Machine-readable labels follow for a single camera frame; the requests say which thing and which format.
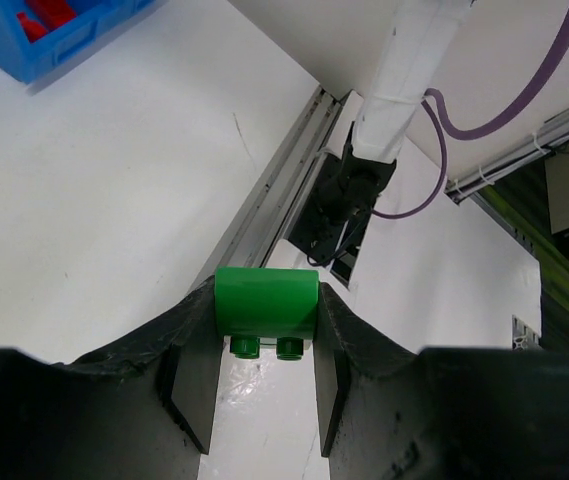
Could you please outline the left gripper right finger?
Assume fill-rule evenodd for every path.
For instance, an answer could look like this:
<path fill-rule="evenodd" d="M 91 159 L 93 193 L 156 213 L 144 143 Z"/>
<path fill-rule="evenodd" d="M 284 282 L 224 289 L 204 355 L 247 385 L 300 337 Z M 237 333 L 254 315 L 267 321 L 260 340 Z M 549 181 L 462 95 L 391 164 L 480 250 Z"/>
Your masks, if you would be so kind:
<path fill-rule="evenodd" d="M 334 479 L 569 479 L 569 353 L 412 353 L 322 284 L 313 360 Z"/>

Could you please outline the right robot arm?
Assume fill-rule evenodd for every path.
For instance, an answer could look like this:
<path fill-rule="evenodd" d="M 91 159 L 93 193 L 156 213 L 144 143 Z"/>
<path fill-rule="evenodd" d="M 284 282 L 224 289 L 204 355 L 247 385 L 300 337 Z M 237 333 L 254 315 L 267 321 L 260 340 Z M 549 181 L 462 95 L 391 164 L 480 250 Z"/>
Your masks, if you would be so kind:
<path fill-rule="evenodd" d="M 337 259 L 365 227 L 396 170 L 406 129 L 470 9 L 468 1 L 398 4 L 372 86 L 341 153 L 324 154 L 297 223 L 308 233 L 301 249 L 311 266 Z"/>

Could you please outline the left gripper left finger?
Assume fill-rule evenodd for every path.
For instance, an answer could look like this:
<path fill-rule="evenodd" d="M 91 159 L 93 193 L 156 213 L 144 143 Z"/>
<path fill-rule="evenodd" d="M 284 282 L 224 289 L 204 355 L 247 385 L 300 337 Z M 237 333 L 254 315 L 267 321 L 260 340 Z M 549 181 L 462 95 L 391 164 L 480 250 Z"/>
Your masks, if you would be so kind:
<path fill-rule="evenodd" d="M 222 356 L 214 283 L 69 364 L 0 348 L 0 479 L 194 479 Z"/>

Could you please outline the green brick top cluster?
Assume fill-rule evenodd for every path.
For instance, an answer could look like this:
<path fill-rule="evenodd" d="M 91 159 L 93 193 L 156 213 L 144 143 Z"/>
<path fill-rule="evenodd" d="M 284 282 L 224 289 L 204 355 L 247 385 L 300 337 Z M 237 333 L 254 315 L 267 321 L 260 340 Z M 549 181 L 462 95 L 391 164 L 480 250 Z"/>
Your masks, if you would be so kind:
<path fill-rule="evenodd" d="M 320 276 L 316 270 L 224 267 L 214 276 L 218 333 L 235 357 L 298 361 L 315 335 Z"/>

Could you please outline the red curved long brick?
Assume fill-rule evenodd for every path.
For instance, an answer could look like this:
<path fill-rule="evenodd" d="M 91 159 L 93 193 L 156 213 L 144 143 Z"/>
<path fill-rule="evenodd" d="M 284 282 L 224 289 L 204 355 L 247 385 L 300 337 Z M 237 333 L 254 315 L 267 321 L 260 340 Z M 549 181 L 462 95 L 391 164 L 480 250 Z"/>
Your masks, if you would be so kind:
<path fill-rule="evenodd" d="M 16 13 L 16 18 L 30 43 L 35 43 L 77 17 L 64 0 L 30 0 L 25 5 L 32 15 L 20 11 Z"/>

